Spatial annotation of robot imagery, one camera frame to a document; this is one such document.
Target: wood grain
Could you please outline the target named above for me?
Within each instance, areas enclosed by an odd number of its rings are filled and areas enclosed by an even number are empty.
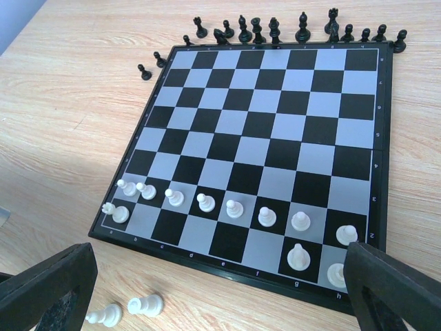
[[[329,6],[343,28],[387,37],[409,31],[394,57],[387,252],[441,280],[441,7],[439,1],[259,2],[48,0],[0,59],[0,270],[16,274],[91,241],[99,266],[90,309],[160,293],[162,315],[125,316],[115,330],[357,330],[354,317],[164,262],[87,237],[92,220],[166,56],[194,35],[244,14],[280,21],[294,41],[298,16],[324,41]],[[213,43],[212,34],[203,39]],[[143,63],[154,73],[142,81]],[[84,325],[84,330],[102,330]]]

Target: chessboard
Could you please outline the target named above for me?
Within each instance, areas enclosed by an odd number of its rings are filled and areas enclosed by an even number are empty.
[[[89,235],[353,314],[327,271],[345,262],[340,226],[385,250],[392,57],[388,41],[173,47],[104,198],[130,216],[100,211]],[[129,197],[119,179],[156,196]],[[273,226],[258,221],[262,207]],[[300,211],[305,231],[291,224]],[[303,271],[287,262],[297,243],[311,259]]]

